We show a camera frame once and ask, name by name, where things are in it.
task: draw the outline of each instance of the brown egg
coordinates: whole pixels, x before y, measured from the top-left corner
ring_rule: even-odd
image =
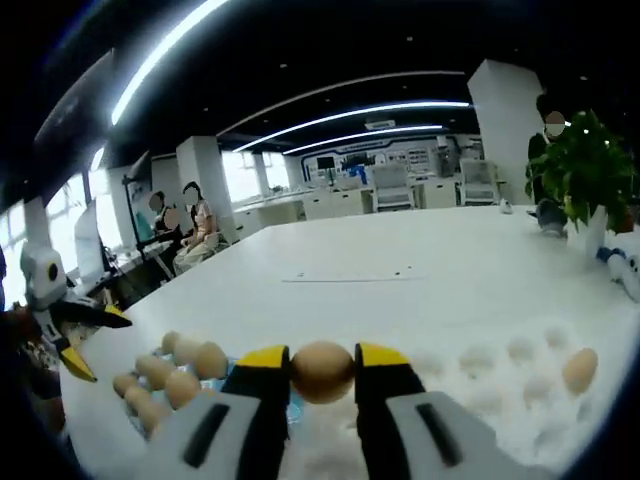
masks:
[[[583,348],[574,354],[562,369],[567,389],[574,395],[587,391],[598,368],[598,354],[591,348]]]
[[[200,342],[188,338],[180,337],[173,349],[173,359],[176,365],[186,365],[193,363],[198,355],[198,349],[202,345]]]
[[[149,401],[140,405],[138,417],[140,418],[140,422],[142,422],[145,432],[151,435],[160,422],[171,415],[171,413],[171,409],[164,403]]]
[[[175,367],[153,355],[142,355],[136,359],[136,370],[141,376],[147,377],[152,390],[160,390]]]
[[[171,406],[176,409],[181,408],[198,394],[200,382],[189,372],[176,370],[167,378],[165,391]]]
[[[173,353],[176,342],[180,339],[180,334],[171,330],[162,337],[162,353]]]
[[[205,342],[198,349],[193,367],[199,378],[224,378],[228,363],[227,356],[217,344]]]
[[[134,385],[127,389],[127,392],[124,394],[124,400],[134,412],[138,413],[141,405],[151,401],[151,394],[148,390]]]
[[[113,377],[113,389],[121,397],[124,397],[124,394],[127,392],[127,389],[129,387],[137,384],[138,379],[135,377],[135,375],[131,375],[130,373],[116,375],[115,377]]]
[[[305,345],[291,360],[293,388],[309,403],[331,403],[351,388],[355,363],[349,352],[331,342]]]

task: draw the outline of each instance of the chair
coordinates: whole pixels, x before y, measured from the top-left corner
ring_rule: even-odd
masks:
[[[491,175],[491,165],[484,160],[460,160],[462,205],[491,205],[500,201],[498,188]]]
[[[405,165],[386,164],[371,167],[371,177],[374,212],[413,210],[416,207]]]
[[[213,247],[213,252],[219,253],[222,250],[229,248],[231,245],[238,243],[240,241],[238,237],[238,231],[236,229],[235,222],[231,217],[220,217],[218,218],[218,231],[216,233],[211,233],[205,237],[205,241],[210,242],[215,237],[218,237],[218,241],[212,242],[215,243],[215,247]]]

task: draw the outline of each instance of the led light strip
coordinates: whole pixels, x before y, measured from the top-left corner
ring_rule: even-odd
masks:
[[[340,118],[351,117],[353,115],[362,115],[365,113],[373,113],[373,112],[385,112],[389,110],[405,110],[409,108],[469,108],[469,106],[470,105],[466,102],[431,101],[431,102],[396,103],[392,105],[382,105],[379,107],[363,108],[360,110],[353,110],[351,112],[338,113],[337,115],[331,115],[329,117],[319,118],[318,120],[312,120],[311,122],[302,123],[300,125],[296,125],[295,127],[287,128],[285,130],[280,130],[279,132],[272,133],[271,135],[267,135],[266,137],[259,138],[258,140],[254,140],[251,143],[247,143],[246,145],[238,147],[233,151],[233,153],[241,152],[246,148],[257,145],[258,143],[266,142],[267,140],[271,140],[272,138],[279,137],[280,135],[284,135],[286,133],[295,132],[296,130],[301,130],[303,128],[307,128],[312,125],[317,125],[319,123],[331,122],[333,120],[338,120]]]
[[[401,133],[401,132],[416,132],[421,130],[441,130],[442,125],[417,125],[415,127],[401,127],[401,128],[388,128],[386,130],[376,130],[374,132],[356,133],[355,135],[347,135],[346,137],[332,138],[331,140],[324,140],[322,142],[312,143],[305,145],[304,147],[294,148],[283,153],[283,155],[289,155],[290,153],[299,152],[300,150],[306,150],[307,148],[319,147],[320,145],[326,145],[328,143],[341,142],[343,140],[351,140],[353,138],[369,137],[371,135],[384,135],[386,133]]]
[[[93,156],[93,160],[91,162],[91,167],[89,167],[90,172],[95,172],[100,166],[100,163],[102,162],[102,157],[104,155],[104,149],[105,147],[100,147],[96,151],[95,155]]]
[[[171,47],[178,43],[180,39],[189,32],[189,30],[204,20],[207,15],[227,1],[228,0],[207,0],[187,15],[178,25],[176,25],[176,27],[174,27],[173,30],[171,30],[171,32],[169,32],[166,37],[162,39],[153,52],[151,52],[151,55],[149,55],[144,63],[140,65],[140,68],[122,93],[122,96],[118,100],[118,103],[111,114],[112,125],[118,123],[125,109],[129,105],[129,102],[131,102],[133,95],[136,93],[138,88],[140,88],[144,79],[149,75],[149,73],[151,73],[151,70],[153,70],[156,64],[166,55]]]

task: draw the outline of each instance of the white table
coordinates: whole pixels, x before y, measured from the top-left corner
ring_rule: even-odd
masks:
[[[636,306],[606,267],[542,235],[523,208],[510,216],[472,207],[266,228],[134,305],[133,327],[90,338],[82,354],[98,383],[61,369],[67,425],[90,472],[142,455],[145,442],[111,380],[169,330],[216,341],[234,356],[282,343],[295,351],[318,339],[412,353],[432,341],[563,315],[594,343],[612,332],[629,339],[615,345],[615,381],[637,334],[621,308]]]

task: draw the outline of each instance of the desk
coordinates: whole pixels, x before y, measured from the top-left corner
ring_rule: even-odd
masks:
[[[419,209],[448,208],[457,204],[456,200],[457,179],[439,178],[433,175],[413,175],[409,179],[409,185],[413,190],[416,207]],[[360,195],[361,202],[354,205],[351,199],[342,205],[340,194],[356,193]],[[234,211],[234,220],[241,238],[246,238],[264,227],[283,225],[299,221],[301,218],[308,220],[317,218],[330,218],[354,214],[372,213],[372,186],[364,186],[351,190],[337,190],[335,188],[317,188],[292,192],[260,200],[244,205]],[[323,205],[313,212],[306,212],[305,202],[322,199]]]
[[[206,260],[135,304],[127,312],[132,327],[101,329],[83,344],[97,383],[61,368],[67,426],[80,462],[95,473],[144,453],[111,380],[160,345],[169,330],[216,341],[233,356],[282,343],[295,351],[317,339],[351,351],[365,340],[412,355],[561,316],[588,345],[608,349],[607,361],[616,366],[601,377],[616,385],[635,348],[631,317],[637,306],[609,280],[606,266],[586,265],[565,242],[542,235],[524,208],[514,210],[450,208],[298,222],[264,229]],[[396,272],[406,281],[394,280]],[[378,281],[286,281],[300,273]],[[620,338],[612,340],[613,334]]]

